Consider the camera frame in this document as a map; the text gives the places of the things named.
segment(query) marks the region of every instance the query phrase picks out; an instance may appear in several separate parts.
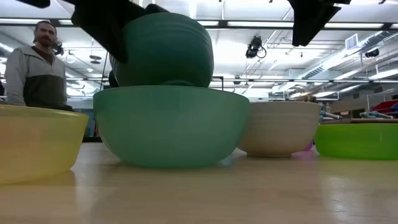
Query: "wooden table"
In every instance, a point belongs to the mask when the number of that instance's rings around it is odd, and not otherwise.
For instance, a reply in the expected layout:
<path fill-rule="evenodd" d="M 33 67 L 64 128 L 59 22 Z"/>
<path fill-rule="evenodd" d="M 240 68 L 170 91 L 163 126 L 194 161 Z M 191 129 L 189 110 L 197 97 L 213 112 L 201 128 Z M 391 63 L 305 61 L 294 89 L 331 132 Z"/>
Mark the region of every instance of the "wooden table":
<path fill-rule="evenodd" d="M 398 223 L 398 161 L 246 157 L 160 170 L 84 144 L 58 176 L 0 186 L 1 224 Z"/>

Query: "beard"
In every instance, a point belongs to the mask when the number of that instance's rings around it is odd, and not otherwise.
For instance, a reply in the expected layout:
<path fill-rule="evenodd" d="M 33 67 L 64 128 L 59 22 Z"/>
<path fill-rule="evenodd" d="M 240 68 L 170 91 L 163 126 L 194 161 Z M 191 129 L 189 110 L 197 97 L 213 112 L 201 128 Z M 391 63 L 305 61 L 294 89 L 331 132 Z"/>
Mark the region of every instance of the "beard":
<path fill-rule="evenodd" d="M 54 45 L 55 41 L 52 41 L 50 37 L 47 36 L 42 36 L 38 37 L 37 41 L 39 44 L 41 44 L 43 47 L 51 47 Z"/>

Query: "jacket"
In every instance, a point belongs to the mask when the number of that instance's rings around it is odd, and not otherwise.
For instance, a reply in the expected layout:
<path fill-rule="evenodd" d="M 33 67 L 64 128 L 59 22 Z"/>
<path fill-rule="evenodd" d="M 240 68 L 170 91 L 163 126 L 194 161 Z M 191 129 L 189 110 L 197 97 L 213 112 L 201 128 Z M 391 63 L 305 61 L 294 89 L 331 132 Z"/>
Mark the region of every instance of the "jacket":
<path fill-rule="evenodd" d="M 32 47 L 20 47 L 8 56 L 4 76 L 8 104 L 69 110 L 65 65 L 57 57 L 51 65 Z"/>

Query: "man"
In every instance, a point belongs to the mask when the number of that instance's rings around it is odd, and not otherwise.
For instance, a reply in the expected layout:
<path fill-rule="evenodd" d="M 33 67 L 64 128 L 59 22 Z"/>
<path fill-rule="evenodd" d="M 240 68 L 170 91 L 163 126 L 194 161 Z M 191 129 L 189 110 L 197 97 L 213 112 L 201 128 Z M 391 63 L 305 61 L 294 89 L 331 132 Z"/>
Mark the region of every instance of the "man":
<path fill-rule="evenodd" d="M 4 74 L 7 103 L 72 111 L 66 105 L 65 65 L 52 53 L 57 29 L 48 21 L 40 21 L 34 35 L 33 47 L 20 47 L 8 56 Z"/>

